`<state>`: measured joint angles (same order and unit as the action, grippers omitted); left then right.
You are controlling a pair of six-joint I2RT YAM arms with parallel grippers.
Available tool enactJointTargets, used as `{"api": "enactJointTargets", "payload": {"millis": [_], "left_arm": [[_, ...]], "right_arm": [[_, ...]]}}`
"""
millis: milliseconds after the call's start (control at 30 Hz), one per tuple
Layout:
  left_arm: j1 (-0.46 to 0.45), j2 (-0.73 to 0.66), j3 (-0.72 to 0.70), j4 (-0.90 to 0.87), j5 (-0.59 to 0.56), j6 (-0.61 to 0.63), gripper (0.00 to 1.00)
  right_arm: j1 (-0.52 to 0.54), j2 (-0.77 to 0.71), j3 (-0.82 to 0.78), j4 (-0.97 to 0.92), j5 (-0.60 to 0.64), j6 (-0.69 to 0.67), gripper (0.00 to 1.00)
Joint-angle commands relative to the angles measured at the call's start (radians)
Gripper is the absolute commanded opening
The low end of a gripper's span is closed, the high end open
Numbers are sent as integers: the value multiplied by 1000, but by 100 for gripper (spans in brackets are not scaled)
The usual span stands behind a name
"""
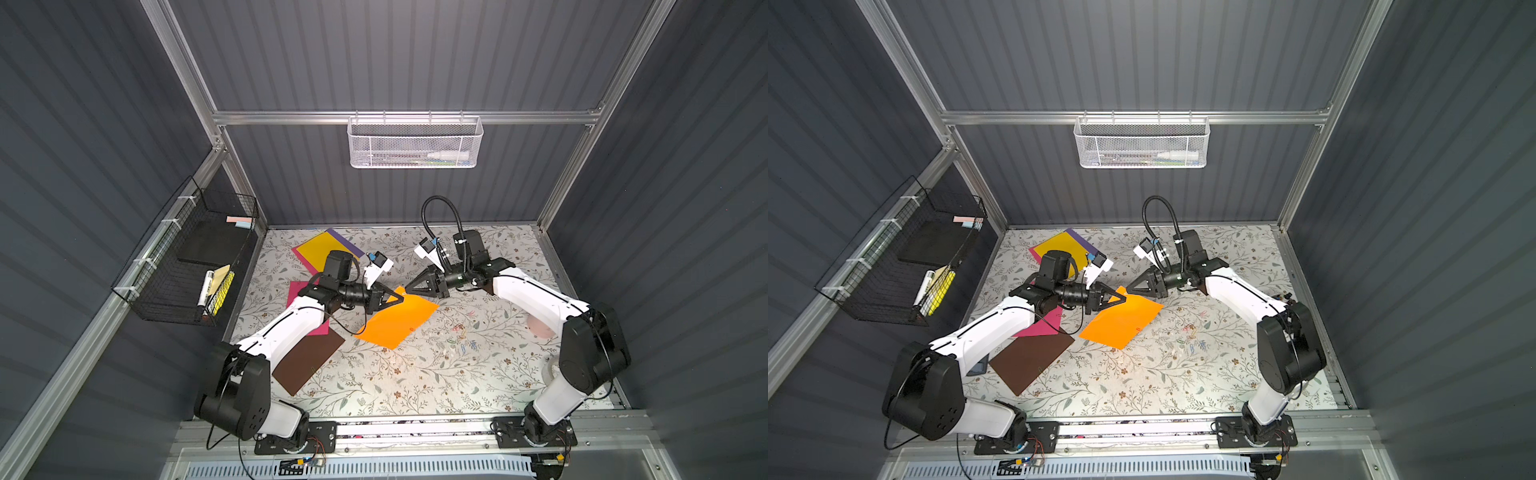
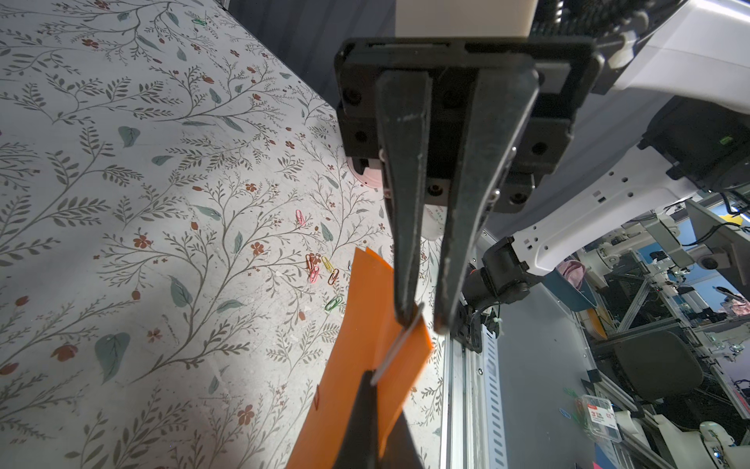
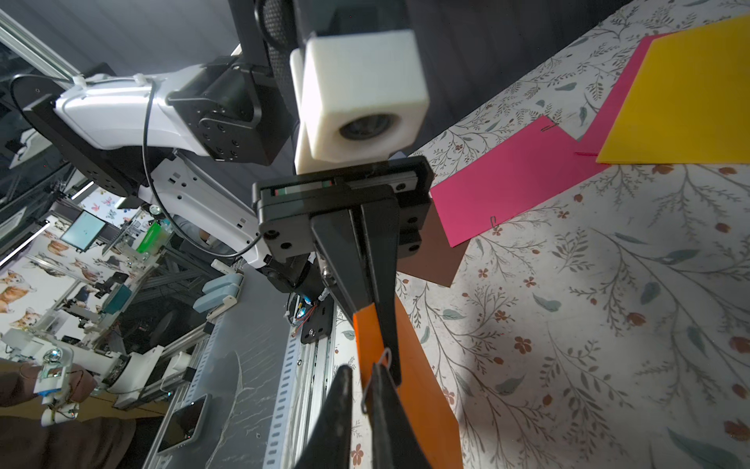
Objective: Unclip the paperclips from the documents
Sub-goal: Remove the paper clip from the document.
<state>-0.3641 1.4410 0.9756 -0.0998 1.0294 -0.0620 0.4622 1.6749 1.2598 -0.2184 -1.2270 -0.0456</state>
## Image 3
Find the orange paper sheet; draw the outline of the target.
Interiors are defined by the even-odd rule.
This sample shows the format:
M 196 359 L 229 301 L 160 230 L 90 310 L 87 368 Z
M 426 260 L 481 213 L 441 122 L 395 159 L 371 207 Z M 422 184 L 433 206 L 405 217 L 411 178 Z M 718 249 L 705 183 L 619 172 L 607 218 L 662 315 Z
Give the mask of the orange paper sheet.
M 417 442 L 433 468 L 461 468 L 462 449 L 457 419 L 449 406 L 424 353 L 404 305 L 396 301 L 396 325 L 402 384 L 398 396 Z M 376 308 L 370 305 L 354 314 L 355 343 L 361 384 L 385 350 Z

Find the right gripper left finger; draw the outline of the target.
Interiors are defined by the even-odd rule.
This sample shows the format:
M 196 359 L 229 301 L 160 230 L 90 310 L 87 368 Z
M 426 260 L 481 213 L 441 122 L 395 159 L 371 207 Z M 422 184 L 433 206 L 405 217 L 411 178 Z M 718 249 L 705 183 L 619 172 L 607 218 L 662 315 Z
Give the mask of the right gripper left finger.
M 348 469 L 352 439 L 353 370 L 337 369 L 312 430 L 312 436 L 295 469 Z

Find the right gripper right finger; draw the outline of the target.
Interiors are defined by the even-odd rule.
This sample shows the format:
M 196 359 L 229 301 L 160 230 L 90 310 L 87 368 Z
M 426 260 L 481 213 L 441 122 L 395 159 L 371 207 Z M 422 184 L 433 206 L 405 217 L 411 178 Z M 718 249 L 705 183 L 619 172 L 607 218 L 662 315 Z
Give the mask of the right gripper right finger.
M 385 369 L 377 373 L 370 396 L 367 415 L 372 429 L 373 467 L 430 468 Z

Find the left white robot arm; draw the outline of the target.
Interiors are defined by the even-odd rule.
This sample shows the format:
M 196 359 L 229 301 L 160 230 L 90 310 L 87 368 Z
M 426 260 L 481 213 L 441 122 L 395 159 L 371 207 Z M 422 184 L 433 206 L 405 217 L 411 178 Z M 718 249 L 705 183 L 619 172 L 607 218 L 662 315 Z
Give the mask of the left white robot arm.
M 288 262 L 316 254 L 318 281 L 350 318 L 375 309 L 400 384 L 396 264 L 421 246 L 433 173 L 424 158 L 391 154 L 425 116 L 425 79 L 374 66 L 299 70 L 299 121 L 232 58 L 160 75 L 19 74 L 8 94 L 94 182 L 186 218 L 278 283 L 300 289 Z

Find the white paperclip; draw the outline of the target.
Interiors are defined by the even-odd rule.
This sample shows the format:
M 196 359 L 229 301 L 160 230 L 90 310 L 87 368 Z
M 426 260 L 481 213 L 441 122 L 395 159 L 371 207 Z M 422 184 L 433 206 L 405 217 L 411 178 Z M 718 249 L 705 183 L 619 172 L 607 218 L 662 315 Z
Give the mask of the white paperclip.
M 385 371 L 389 372 L 392 365 L 392 350 L 390 347 L 386 347 L 384 351 L 382 352 L 380 358 L 378 361 L 373 363 L 370 378 L 368 379 L 367 383 L 365 384 L 365 387 L 362 391 L 362 397 L 361 397 L 361 412 L 364 415 L 369 414 L 369 402 L 371 400 L 371 391 L 373 389 L 375 378 L 377 373 L 385 369 Z

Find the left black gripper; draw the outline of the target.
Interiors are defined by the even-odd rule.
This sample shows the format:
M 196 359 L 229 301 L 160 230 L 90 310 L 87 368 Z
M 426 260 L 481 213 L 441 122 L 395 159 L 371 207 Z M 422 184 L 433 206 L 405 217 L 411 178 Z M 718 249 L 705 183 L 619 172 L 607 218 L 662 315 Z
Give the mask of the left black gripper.
M 326 285 L 348 320 L 374 300 L 396 386 L 402 384 L 396 262 L 398 255 L 416 251 L 433 181 L 427 159 L 415 156 L 257 182 L 252 188 L 260 234 L 275 260 L 316 250 L 326 267 Z M 367 265 L 351 211 L 359 209 Z

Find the yellow paper sheet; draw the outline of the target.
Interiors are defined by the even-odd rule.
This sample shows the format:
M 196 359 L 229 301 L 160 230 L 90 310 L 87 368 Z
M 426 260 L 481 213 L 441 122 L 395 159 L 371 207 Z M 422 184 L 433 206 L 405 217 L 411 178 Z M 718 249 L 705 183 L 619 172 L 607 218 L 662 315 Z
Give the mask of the yellow paper sheet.
M 748 163 L 748 17 L 654 40 L 597 161 Z

